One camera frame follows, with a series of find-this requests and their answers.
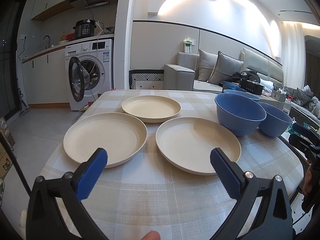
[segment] human hand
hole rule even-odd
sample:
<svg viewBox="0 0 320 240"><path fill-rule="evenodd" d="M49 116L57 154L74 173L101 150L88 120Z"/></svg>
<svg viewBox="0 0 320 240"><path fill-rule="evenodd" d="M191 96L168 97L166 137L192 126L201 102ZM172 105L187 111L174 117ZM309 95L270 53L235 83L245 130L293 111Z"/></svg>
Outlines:
<svg viewBox="0 0 320 240"><path fill-rule="evenodd" d="M310 165L307 172L306 172L306 176L304 179L304 185L303 185L303 189L302 189L302 193L304 196L307 196L312 190L311 180L312 180L312 173L311 173L311 165Z"/></svg>
<svg viewBox="0 0 320 240"><path fill-rule="evenodd" d="M160 235L157 231L150 231L141 240L160 240Z"/></svg>

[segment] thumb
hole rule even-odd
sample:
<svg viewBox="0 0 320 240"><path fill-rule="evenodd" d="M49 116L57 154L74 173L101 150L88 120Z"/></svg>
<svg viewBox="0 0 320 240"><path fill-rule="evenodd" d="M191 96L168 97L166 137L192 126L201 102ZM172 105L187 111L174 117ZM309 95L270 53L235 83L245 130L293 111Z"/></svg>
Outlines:
<svg viewBox="0 0 320 240"><path fill-rule="evenodd" d="M157 231L150 231L141 240L160 240L160 235Z"/></svg>

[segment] white washing machine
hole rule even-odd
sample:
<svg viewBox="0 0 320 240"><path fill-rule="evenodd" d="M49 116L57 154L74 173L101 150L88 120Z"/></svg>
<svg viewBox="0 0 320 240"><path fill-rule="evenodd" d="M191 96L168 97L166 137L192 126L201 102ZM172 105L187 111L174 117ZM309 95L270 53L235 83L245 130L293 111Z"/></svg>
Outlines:
<svg viewBox="0 0 320 240"><path fill-rule="evenodd" d="M97 100L98 94L113 88L112 45L113 41L108 39L66 47L67 92L71 110L80 110L88 102Z"/></svg>

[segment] screw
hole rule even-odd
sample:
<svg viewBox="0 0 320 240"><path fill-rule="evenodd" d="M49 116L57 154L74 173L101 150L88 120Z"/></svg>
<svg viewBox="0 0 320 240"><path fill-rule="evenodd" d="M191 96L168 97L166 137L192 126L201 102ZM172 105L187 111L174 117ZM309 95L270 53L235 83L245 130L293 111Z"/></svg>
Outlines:
<svg viewBox="0 0 320 240"><path fill-rule="evenodd" d="M43 181L44 177L39 176L36 178L36 182L40 183L41 181Z"/></svg>
<svg viewBox="0 0 320 240"><path fill-rule="evenodd" d="M245 176L248 178L248 179L252 179L253 178L253 173L251 171L247 171L245 173Z"/></svg>
<svg viewBox="0 0 320 240"><path fill-rule="evenodd" d="M63 175L63 177L64 177L65 179L71 179L71 178L73 177L73 173L69 171L69 172L65 173L65 174Z"/></svg>
<svg viewBox="0 0 320 240"><path fill-rule="evenodd" d="M280 175L276 175L276 181L282 181L282 177Z"/></svg>

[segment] white pillow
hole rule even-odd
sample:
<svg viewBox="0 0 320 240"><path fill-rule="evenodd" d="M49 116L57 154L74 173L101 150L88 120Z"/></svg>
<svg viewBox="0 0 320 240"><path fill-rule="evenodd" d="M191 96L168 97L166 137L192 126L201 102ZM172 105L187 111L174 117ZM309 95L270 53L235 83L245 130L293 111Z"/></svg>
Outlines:
<svg viewBox="0 0 320 240"><path fill-rule="evenodd" d="M262 78L260 78L260 85L273 90L273 82L272 81L266 81L266 80L263 80Z"/></svg>

